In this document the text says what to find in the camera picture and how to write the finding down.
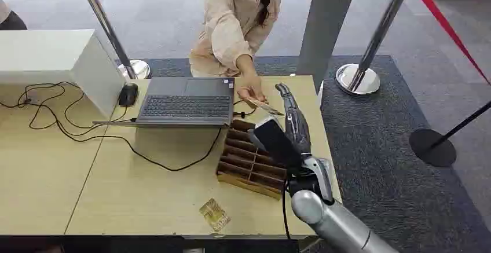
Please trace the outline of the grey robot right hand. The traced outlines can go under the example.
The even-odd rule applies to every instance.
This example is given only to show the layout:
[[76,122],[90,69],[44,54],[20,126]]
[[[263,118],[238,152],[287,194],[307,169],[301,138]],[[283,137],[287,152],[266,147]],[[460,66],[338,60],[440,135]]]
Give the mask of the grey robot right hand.
[[311,140],[308,123],[298,107],[289,87],[283,82],[275,84],[283,99],[285,109],[285,134],[301,155],[311,155]]

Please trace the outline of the person's right hand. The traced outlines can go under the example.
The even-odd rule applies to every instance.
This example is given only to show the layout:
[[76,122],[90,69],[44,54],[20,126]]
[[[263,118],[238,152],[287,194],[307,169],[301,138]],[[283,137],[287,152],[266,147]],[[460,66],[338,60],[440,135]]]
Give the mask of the person's right hand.
[[262,91],[262,81],[257,74],[244,74],[241,76],[242,85],[237,89],[237,94],[243,100],[254,99],[267,103],[268,100]]

